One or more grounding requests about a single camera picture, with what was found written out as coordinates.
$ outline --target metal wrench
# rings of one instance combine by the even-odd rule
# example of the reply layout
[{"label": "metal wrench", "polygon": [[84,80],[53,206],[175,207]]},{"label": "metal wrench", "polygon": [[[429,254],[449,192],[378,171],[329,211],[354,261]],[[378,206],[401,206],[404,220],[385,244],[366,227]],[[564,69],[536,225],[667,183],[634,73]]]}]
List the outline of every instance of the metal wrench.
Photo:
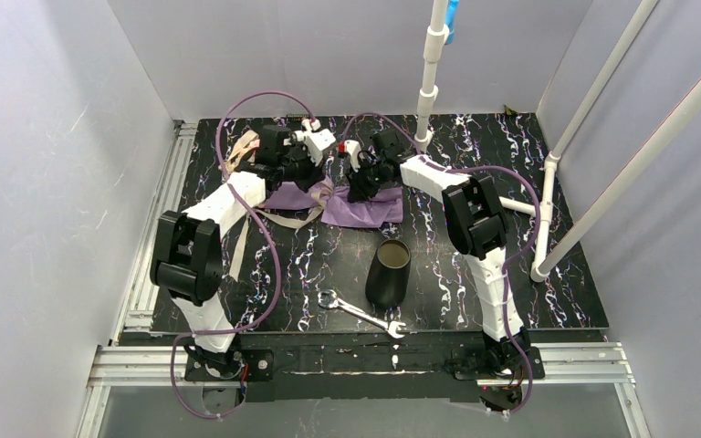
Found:
[{"label": "metal wrench", "polygon": [[405,323],[399,321],[384,321],[382,319],[378,319],[361,310],[360,308],[357,308],[352,304],[349,304],[346,301],[340,299],[337,296],[337,292],[335,292],[334,290],[323,290],[319,293],[319,306],[329,309],[339,308],[345,310],[354,317],[361,318],[387,331],[388,334],[391,335],[391,337],[394,339],[401,339],[404,337],[404,334],[399,333],[399,329],[403,329],[406,326]]}]

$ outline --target gray floor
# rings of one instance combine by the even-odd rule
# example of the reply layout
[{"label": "gray floor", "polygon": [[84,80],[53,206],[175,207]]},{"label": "gray floor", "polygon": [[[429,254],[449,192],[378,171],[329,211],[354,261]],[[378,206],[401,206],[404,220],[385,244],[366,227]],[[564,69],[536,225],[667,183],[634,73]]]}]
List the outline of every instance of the gray floor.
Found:
[{"label": "gray floor", "polygon": [[[182,389],[201,409],[201,389]],[[205,395],[220,412],[233,393]],[[523,411],[505,422],[479,404],[448,400],[300,400],[249,403],[223,422],[186,412],[169,387],[116,387],[101,437],[626,437],[630,436],[612,384],[539,385]]]}]

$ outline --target purple fabric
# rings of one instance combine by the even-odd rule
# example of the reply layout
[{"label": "purple fabric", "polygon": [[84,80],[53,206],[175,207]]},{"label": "purple fabric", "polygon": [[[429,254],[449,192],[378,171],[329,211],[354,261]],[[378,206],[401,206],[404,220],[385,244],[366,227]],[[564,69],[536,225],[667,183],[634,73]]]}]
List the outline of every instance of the purple fabric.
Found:
[{"label": "purple fabric", "polygon": [[402,188],[380,190],[367,203],[349,203],[347,186],[337,187],[327,202],[321,222],[349,228],[380,228],[383,222],[404,219]]},{"label": "purple fabric", "polygon": [[308,189],[308,192],[302,192],[293,182],[284,182],[270,195],[269,198],[262,204],[262,208],[271,208],[274,210],[304,210],[306,208],[315,207],[318,205],[312,198],[312,194],[321,190],[325,183],[331,184],[329,180],[318,182]]}]

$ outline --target blue object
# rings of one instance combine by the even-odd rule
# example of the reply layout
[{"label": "blue object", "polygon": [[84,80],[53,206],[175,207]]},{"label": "blue object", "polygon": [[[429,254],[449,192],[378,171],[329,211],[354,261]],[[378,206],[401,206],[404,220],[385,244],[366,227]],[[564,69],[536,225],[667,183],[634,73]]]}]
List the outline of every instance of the blue object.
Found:
[{"label": "blue object", "polygon": [[455,10],[458,9],[458,3],[460,0],[450,0],[450,4],[447,5],[447,14],[445,15],[445,24],[450,29],[450,36],[447,37],[445,45],[453,42],[453,33],[455,32],[454,20],[455,20]]}]

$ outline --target black container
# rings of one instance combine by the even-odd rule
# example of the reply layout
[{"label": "black container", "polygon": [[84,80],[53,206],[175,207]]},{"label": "black container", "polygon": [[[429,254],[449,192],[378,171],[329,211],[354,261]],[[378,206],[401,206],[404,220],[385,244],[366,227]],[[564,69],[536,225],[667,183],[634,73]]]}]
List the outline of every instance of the black container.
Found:
[{"label": "black container", "polygon": [[376,308],[395,308],[407,295],[410,248],[401,240],[386,240],[377,247],[367,275],[365,292]]}]

